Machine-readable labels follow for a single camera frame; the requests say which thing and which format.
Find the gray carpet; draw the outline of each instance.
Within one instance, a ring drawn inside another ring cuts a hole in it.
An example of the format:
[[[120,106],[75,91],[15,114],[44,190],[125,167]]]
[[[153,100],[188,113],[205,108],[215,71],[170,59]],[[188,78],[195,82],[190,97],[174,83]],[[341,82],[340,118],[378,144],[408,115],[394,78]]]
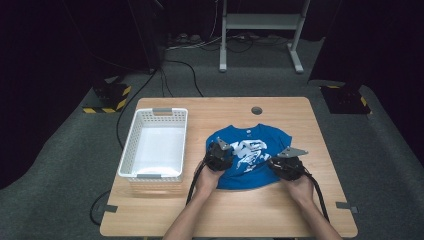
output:
[[[299,43],[305,68],[301,75],[294,72],[284,45],[254,45],[243,53],[229,52],[226,73],[218,72],[219,51],[172,50],[166,52],[166,59],[192,65],[198,87],[206,97],[307,97],[345,195],[360,211],[354,214],[359,229],[355,239],[424,239],[421,164],[369,88],[364,86],[360,91],[372,114],[329,113],[319,86],[335,83],[307,83],[321,44]],[[229,47],[237,51],[249,45],[230,42]],[[163,70],[174,97],[200,96],[186,65],[165,62]],[[158,72],[128,105],[119,125],[122,141],[139,98],[171,97],[160,76]],[[133,89],[130,97],[148,78],[135,73],[126,76],[124,83]],[[90,221],[89,209],[111,188],[119,164],[121,149],[115,135],[118,117],[117,113],[84,114],[76,106],[32,168],[0,190],[0,239],[107,239]]]

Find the person's arm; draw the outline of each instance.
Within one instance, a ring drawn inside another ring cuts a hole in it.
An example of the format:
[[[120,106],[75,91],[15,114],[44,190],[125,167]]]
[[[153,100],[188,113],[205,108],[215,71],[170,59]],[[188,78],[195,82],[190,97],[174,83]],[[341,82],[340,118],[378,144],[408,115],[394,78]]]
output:
[[[299,205],[302,216],[308,222],[317,239],[342,239],[315,205],[313,201],[314,185],[308,177],[302,176],[295,181],[281,181],[284,182],[290,196]]]
[[[218,185],[223,171],[214,172],[207,166],[202,169],[196,183],[196,191],[190,202],[181,211],[175,221],[166,231],[162,240],[191,240],[194,228],[203,205]]]

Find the hand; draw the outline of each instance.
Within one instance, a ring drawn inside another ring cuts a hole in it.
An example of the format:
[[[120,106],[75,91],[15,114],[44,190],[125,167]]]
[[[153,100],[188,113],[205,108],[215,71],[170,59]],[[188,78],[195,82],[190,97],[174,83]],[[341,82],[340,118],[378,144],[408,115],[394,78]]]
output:
[[[196,193],[200,192],[202,194],[205,194],[206,196],[209,196],[214,189],[216,189],[216,186],[218,185],[219,178],[224,174],[224,171],[212,171],[208,166],[205,166],[202,169],[202,172],[199,175],[199,178],[197,179],[196,183]]]
[[[290,196],[296,203],[304,205],[313,203],[314,185],[312,181],[305,175],[294,181],[282,179]]]

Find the table hole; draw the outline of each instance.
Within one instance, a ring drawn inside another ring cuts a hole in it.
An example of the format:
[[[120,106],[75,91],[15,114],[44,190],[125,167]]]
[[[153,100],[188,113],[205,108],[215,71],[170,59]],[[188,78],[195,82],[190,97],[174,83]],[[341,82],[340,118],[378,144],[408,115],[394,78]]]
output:
[[[252,113],[255,114],[255,115],[261,115],[262,114],[262,108],[252,107]]]

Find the white metal frame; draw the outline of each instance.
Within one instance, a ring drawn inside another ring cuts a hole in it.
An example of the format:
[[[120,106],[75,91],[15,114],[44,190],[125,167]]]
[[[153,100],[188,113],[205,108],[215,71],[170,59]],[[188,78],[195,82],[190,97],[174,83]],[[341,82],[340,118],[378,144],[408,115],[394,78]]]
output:
[[[224,0],[222,10],[222,39],[219,56],[219,71],[227,71],[227,29],[275,29],[295,30],[293,43],[287,44],[287,49],[297,73],[303,73],[303,67],[297,55],[296,48],[300,33],[306,20],[310,0],[305,0],[300,14],[230,14],[227,13],[227,0]]]

